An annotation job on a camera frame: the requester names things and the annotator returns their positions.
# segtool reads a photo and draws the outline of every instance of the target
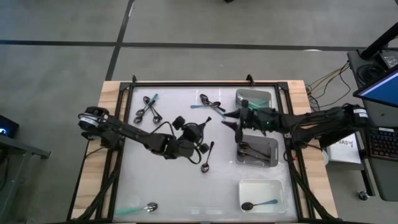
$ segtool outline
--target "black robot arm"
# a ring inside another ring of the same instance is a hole
[[[203,129],[211,120],[210,117],[202,124],[185,124],[185,120],[179,116],[173,122],[177,130],[180,128],[183,130],[179,138],[176,138],[174,134],[154,131],[147,133],[116,119],[109,114],[107,109],[95,106],[88,107],[83,114],[79,114],[79,119],[79,126],[85,131],[81,135],[87,139],[101,138],[101,145],[108,149],[116,149],[122,143],[121,140],[129,138],[143,144],[153,154],[163,156],[165,159],[186,157],[190,160],[193,152],[196,151],[201,160],[200,152],[205,153],[208,150],[208,146],[202,144],[202,141]]]
[[[264,134],[265,131],[290,133],[292,144],[301,148],[313,138],[319,139],[322,146],[329,146],[368,125],[366,110],[358,105],[345,104],[301,115],[282,114],[274,108],[251,110],[247,101],[243,101],[242,106],[241,109],[224,114],[239,119],[239,123],[223,121],[235,130],[236,142],[242,141],[243,129],[249,128],[258,129]]]

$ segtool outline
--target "computer screen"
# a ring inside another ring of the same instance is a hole
[[[360,88],[354,96],[398,107],[398,65],[387,71],[383,78]]]

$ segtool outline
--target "cable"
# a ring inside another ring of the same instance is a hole
[[[343,81],[343,83],[348,87],[348,91],[347,91],[342,97],[338,98],[336,101],[334,101],[334,102],[332,102],[332,103],[329,103],[329,104],[327,104],[327,105],[320,106],[319,108],[333,105],[333,104],[335,104],[337,101],[339,101],[339,100],[341,100],[342,98],[344,98],[348,93],[350,93],[351,87],[349,87],[349,85],[343,80],[343,77],[341,76],[341,74],[340,74],[340,78],[341,78],[341,81]]]
[[[154,134],[155,131],[159,130],[159,128],[161,128],[164,124],[169,124],[170,130],[171,130],[171,132],[172,132],[172,135],[175,137],[172,124],[170,124],[170,122],[168,122],[168,121],[165,121],[165,122],[163,122],[162,124],[160,124],[157,128],[155,128],[155,129],[154,129],[153,131],[151,131],[149,134]]]
[[[307,93],[307,95],[311,95],[311,94],[313,93],[313,91],[314,91],[321,83],[323,83],[325,80],[329,79],[330,77],[332,77],[334,74],[338,73],[339,71],[342,71],[342,70],[347,69],[347,68],[348,68],[348,62],[345,63],[341,68],[338,68],[338,69],[332,71],[331,73],[325,75],[324,77],[321,77],[321,78],[315,80],[313,83],[309,84],[310,86],[312,86],[314,83],[316,83],[317,81],[321,80],[316,86],[314,86],[314,87],[312,88],[311,91],[309,91],[309,92]]]
[[[288,160],[287,160],[287,151],[284,152],[284,160],[285,160],[286,162],[288,162]]]
[[[312,98],[312,100],[315,101],[315,103],[317,104],[317,107],[318,107],[318,111],[319,111],[319,103],[318,103],[318,100],[315,99],[313,96],[309,96],[309,98]]]
[[[314,147],[315,149],[319,149],[322,151],[322,148],[318,147],[318,146],[314,146],[313,144],[308,144],[308,143],[304,143],[306,146],[311,146]]]
[[[384,74],[385,70],[378,65],[362,65],[356,71],[356,76],[362,85],[371,82],[373,79]]]
[[[201,155],[200,155],[200,152],[199,152],[199,150],[198,150],[197,148],[195,148],[195,151],[197,152],[197,154],[198,154],[198,156],[199,156],[199,161],[198,161],[198,162],[194,162],[191,158],[188,158],[188,160],[189,160],[191,163],[197,165],[197,164],[199,164],[200,161],[201,161]]]
[[[91,155],[91,154],[93,154],[93,153],[96,153],[96,152],[98,152],[99,150],[101,150],[101,149],[103,149],[103,148],[105,148],[105,147],[103,146],[103,147],[100,147],[100,148],[95,149],[94,151],[90,152],[89,154],[87,154],[87,155],[85,156],[85,159],[87,159],[87,157],[88,157],[89,155]]]
[[[343,72],[345,72],[347,69],[348,69],[348,68],[342,67],[341,70],[340,70],[340,72],[339,72],[339,74],[336,75],[336,76],[334,76],[333,78],[331,78],[331,79],[326,83],[326,85],[325,85],[325,87],[324,87],[324,89],[323,89],[323,93],[322,93],[320,96],[315,97],[315,99],[319,99],[319,98],[321,98],[323,95],[325,95],[326,89],[328,88],[329,83],[330,83],[332,80],[334,80],[337,76],[339,76],[339,75],[341,75]]]

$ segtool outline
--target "power cord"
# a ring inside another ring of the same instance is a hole
[[[341,78],[341,81],[343,81],[343,83],[348,87],[348,91],[347,91],[342,97],[338,98],[336,101],[334,101],[334,102],[332,102],[332,103],[329,103],[329,104],[327,104],[327,105],[320,106],[319,108],[323,108],[323,107],[326,107],[326,106],[334,105],[334,104],[337,103],[339,100],[341,100],[342,98],[344,98],[348,93],[350,93],[351,87],[349,87],[349,85],[343,80],[343,77],[341,76],[341,74],[340,74],[340,78]]]
[[[320,109],[319,109],[318,100],[317,100],[315,97],[313,97],[313,96],[309,96],[309,100],[310,100],[310,107],[311,107],[311,109],[314,110],[314,111],[319,111]],[[315,104],[317,105],[317,109],[315,109],[315,108],[311,105],[311,103],[314,103],[314,102],[315,102]]]
[[[328,88],[329,83],[330,83],[332,80],[334,80],[337,76],[341,76],[341,74],[342,74],[343,72],[345,72],[347,69],[348,69],[348,67],[342,67],[341,70],[339,71],[339,73],[338,73],[336,76],[334,76],[333,78],[331,78],[331,79],[326,83],[326,85],[325,85],[325,87],[324,87],[324,89],[323,89],[323,93],[322,93],[320,96],[315,97],[315,99],[319,99],[320,97],[324,96],[325,93],[326,93],[326,89]]]
[[[378,65],[362,65],[356,71],[356,76],[362,85],[384,74],[385,70]]]
[[[337,68],[336,70],[332,71],[331,73],[329,73],[329,74],[327,74],[327,75],[325,75],[325,76],[323,76],[323,77],[321,77],[321,78],[315,80],[315,81],[312,82],[311,84],[309,84],[309,86],[310,86],[310,91],[308,91],[307,95],[310,96],[311,94],[313,94],[314,91],[318,88],[318,86],[320,86],[324,81],[326,81],[326,80],[328,80],[328,79],[333,79],[333,78],[335,78],[335,77],[337,76],[336,74],[337,74],[338,72],[340,72],[340,71],[342,71],[342,70],[344,70],[344,69],[346,69],[346,68],[348,68],[348,62],[345,63],[341,68]]]
[[[103,147],[100,147],[100,148],[95,149],[94,151],[90,152],[89,154],[87,154],[87,155],[85,156],[85,159],[87,159],[88,156],[90,156],[90,155],[92,155],[92,154],[98,152],[99,150],[101,150],[101,149],[103,149],[103,148],[105,148],[105,147],[103,146]]]

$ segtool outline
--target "label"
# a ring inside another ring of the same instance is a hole
[[[367,114],[368,112],[366,112],[365,109],[355,109],[354,113],[366,113]]]
[[[389,132],[394,132],[393,129],[391,128],[379,128],[380,131],[389,131]]]
[[[362,117],[362,118],[367,118],[368,117],[368,115],[364,114],[364,113],[360,113],[359,116]]]

